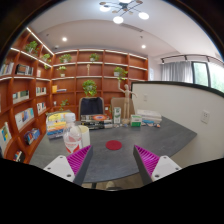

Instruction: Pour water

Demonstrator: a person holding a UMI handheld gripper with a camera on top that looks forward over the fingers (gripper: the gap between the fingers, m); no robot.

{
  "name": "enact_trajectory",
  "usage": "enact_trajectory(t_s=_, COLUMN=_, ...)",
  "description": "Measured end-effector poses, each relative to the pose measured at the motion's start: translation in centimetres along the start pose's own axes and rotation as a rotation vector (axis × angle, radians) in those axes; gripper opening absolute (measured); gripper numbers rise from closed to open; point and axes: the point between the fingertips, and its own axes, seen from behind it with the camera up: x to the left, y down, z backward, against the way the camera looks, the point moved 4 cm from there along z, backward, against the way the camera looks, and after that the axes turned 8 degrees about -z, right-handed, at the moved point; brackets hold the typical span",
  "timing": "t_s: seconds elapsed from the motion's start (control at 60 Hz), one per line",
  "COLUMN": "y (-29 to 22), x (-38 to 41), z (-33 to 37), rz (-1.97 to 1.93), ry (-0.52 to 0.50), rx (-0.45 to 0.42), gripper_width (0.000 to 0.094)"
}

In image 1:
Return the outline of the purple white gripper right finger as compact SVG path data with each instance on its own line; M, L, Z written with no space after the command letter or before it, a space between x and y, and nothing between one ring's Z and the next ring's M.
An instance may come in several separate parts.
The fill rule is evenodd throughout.
M181 170L181 167L167 155L157 156L137 145L134 146L133 155L144 185Z

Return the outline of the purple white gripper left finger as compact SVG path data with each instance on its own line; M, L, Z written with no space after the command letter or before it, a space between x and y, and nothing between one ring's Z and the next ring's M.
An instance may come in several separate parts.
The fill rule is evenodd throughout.
M68 156L59 155L44 170L81 186L92 156L93 146L89 145Z

